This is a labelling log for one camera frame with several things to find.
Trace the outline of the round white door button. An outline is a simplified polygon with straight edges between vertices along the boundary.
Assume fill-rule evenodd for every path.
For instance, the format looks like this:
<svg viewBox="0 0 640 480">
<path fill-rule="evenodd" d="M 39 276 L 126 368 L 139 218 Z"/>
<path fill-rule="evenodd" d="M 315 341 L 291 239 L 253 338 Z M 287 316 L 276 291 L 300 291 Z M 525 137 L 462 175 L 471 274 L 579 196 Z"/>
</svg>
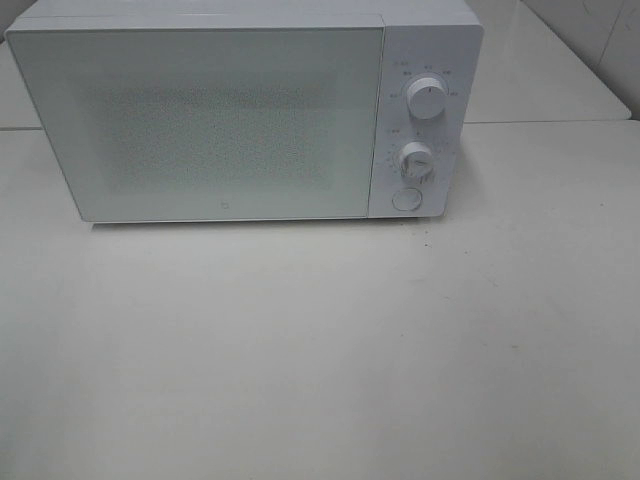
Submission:
<svg viewBox="0 0 640 480">
<path fill-rule="evenodd" d="M 422 204 L 422 193 L 416 188 L 404 188 L 392 196 L 392 204 L 398 211 L 409 212 L 418 209 Z"/>
</svg>

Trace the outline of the white timer knob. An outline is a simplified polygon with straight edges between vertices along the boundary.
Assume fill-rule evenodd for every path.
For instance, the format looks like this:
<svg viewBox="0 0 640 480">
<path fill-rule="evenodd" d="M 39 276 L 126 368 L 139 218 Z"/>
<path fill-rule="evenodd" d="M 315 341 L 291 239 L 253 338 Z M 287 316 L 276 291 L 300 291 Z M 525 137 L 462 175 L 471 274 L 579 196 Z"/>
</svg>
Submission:
<svg viewBox="0 0 640 480">
<path fill-rule="evenodd" d="M 424 143 L 414 141 L 404 145 L 396 153 L 396 163 L 405 179 L 423 179 L 434 168 L 432 150 Z"/>
</svg>

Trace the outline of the white microwave door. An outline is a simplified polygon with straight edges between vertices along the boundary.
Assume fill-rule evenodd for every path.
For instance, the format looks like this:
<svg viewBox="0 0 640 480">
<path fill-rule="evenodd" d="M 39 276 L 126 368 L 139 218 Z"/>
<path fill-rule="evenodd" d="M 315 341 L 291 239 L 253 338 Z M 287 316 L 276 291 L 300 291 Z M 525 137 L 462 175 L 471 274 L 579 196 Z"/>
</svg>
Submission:
<svg viewBox="0 0 640 480">
<path fill-rule="evenodd" d="M 363 217 L 383 32 L 14 32 L 82 219 Z"/>
</svg>

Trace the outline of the white upper power knob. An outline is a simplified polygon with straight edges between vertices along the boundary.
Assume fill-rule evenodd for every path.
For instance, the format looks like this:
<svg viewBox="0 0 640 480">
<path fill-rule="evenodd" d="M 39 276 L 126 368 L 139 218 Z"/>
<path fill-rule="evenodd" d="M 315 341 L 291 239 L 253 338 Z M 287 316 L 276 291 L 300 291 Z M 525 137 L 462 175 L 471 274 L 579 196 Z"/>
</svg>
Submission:
<svg viewBox="0 0 640 480">
<path fill-rule="evenodd" d="M 430 120 L 440 115 L 446 105 L 448 88 L 435 74 L 426 74 L 411 80 L 406 87 L 406 104 L 411 116 Z"/>
</svg>

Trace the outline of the white microwave oven body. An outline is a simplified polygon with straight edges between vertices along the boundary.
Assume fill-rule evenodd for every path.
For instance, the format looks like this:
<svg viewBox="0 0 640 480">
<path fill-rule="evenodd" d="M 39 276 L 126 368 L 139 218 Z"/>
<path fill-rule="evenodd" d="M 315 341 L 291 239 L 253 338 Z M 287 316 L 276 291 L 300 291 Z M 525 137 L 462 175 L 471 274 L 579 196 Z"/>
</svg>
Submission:
<svg viewBox="0 0 640 480">
<path fill-rule="evenodd" d="M 365 29 L 383 32 L 374 149 L 368 210 L 363 217 L 151 221 L 160 222 L 234 222 L 326 219 L 382 219 L 401 217 L 437 217 L 446 207 L 454 172 L 462 123 L 477 65 L 483 29 L 472 13 L 443 15 L 437 19 L 408 20 L 374 14 L 306 13 L 222 13 L 164 14 L 154 16 L 75 16 L 24 17 L 7 31 L 165 31 L 165 30 L 296 30 Z M 408 83 L 420 76 L 441 77 L 448 96 L 444 111 L 430 120 L 411 116 L 406 104 Z M 434 155 L 433 171 L 423 179 L 405 179 L 396 163 L 396 153 L 410 142 L 426 144 Z M 409 212 L 398 211 L 392 196 L 398 190 L 416 188 L 422 193 L 421 206 Z"/>
</svg>

